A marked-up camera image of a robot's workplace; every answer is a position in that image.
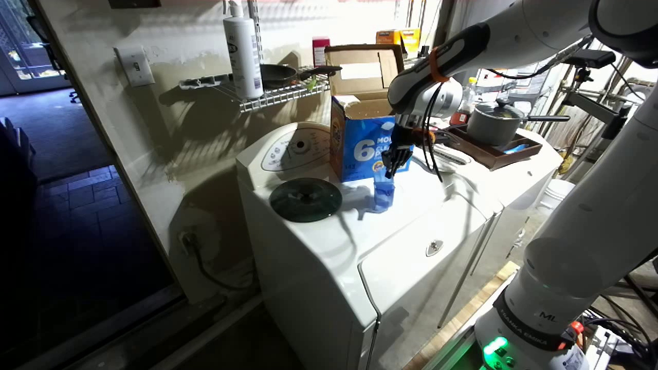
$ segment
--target wall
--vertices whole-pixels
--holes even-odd
[[[112,10],[106,0],[35,0],[35,6],[54,28],[67,74],[112,147],[173,275],[190,302],[209,297],[218,288],[201,278],[194,254],[180,246],[180,230],[195,227],[206,265],[218,275],[248,260],[234,155],[281,122],[324,121],[328,96],[238,115],[221,92],[176,87],[183,78],[231,72],[221,7],[213,0],[163,0],[160,7],[141,10]],[[375,33],[364,33],[361,13],[350,12],[344,27],[308,19],[299,22],[304,28],[291,31],[286,22],[266,22],[262,61],[308,66],[316,34],[328,34],[333,43],[370,43]],[[141,46],[152,83],[125,82],[112,51],[125,44]]]

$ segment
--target washing machine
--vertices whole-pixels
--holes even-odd
[[[336,181],[327,145],[327,127],[288,122],[236,158],[266,306],[304,367],[402,367],[491,220],[418,158],[375,211],[371,179]]]

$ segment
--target white washing machine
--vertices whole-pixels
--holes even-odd
[[[327,145],[327,127],[289,122],[238,153],[266,306],[306,367],[402,367],[436,333],[489,216],[415,160],[375,214],[371,179],[334,181]],[[269,196],[294,179],[330,183],[342,205],[321,220],[281,217]]]

